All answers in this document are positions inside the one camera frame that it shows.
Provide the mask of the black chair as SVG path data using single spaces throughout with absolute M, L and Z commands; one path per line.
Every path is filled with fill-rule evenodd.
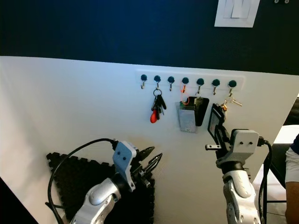
M 281 190 L 285 188 L 285 159 L 286 151 L 290 148 L 291 143 L 275 143 L 272 146 L 271 152 L 263 162 L 263 179 L 261 181 L 261 198 L 262 205 L 267 207 L 268 203 L 285 203 L 286 200 L 271 200 L 269 194 L 269 177 L 273 176 L 276 179 L 274 188 Z

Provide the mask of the black key pouch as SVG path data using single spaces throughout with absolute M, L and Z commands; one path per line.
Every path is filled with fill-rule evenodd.
M 192 102 L 194 105 L 194 117 L 196 120 L 196 126 L 202 126 L 210 100 L 209 98 L 192 97 Z

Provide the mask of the white light switch plate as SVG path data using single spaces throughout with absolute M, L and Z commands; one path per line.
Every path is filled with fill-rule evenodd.
M 215 27 L 252 28 L 260 0 L 218 0 Z

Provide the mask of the keys with red fob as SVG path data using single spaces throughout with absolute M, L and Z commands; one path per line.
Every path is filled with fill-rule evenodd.
M 155 96 L 155 99 L 151 108 L 152 114 L 151 114 L 150 121 L 152 123 L 156 123 L 160 119 L 160 115 L 163 114 L 163 111 L 167 109 L 167 106 L 166 106 L 166 102 L 163 100 L 162 97 L 162 90 L 156 88 L 153 91 L 153 94 Z

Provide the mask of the white key rack with hooks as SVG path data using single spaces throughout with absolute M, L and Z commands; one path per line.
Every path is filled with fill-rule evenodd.
M 223 73 L 168 72 L 165 70 L 137 69 L 133 73 L 133 81 L 144 88 L 160 88 L 165 91 L 178 91 L 186 88 L 186 92 L 200 90 L 201 94 L 239 91 L 245 88 L 246 77 L 226 75 Z

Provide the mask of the black foam mat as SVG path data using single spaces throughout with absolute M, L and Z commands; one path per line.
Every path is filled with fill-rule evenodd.
M 115 169 L 109 163 L 69 157 L 54 177 L 67 220 L 81 208 L 88 190 L 114 173 Z M 137 185 L 135 191 L 124 194 L 107 215 L 105 224 L 154 224 L 155 180 L 149 175 L 148 181 L 148 187 Z

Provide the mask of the brass keys with black tag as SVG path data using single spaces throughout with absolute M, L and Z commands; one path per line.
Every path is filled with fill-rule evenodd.
M 227 103 L 229 99 L 224 100 L 223 103 L 214 103 L 211 107 L 211 115 L 208 122 L 208 133 L 211 135 L 212 139 L 217 143 L 217 126 L 223 125 L 227 118 Z M 241 129 L 233 129 L 231 134 L 229 134 L 230 140 L 233 138 L 233 133 Z

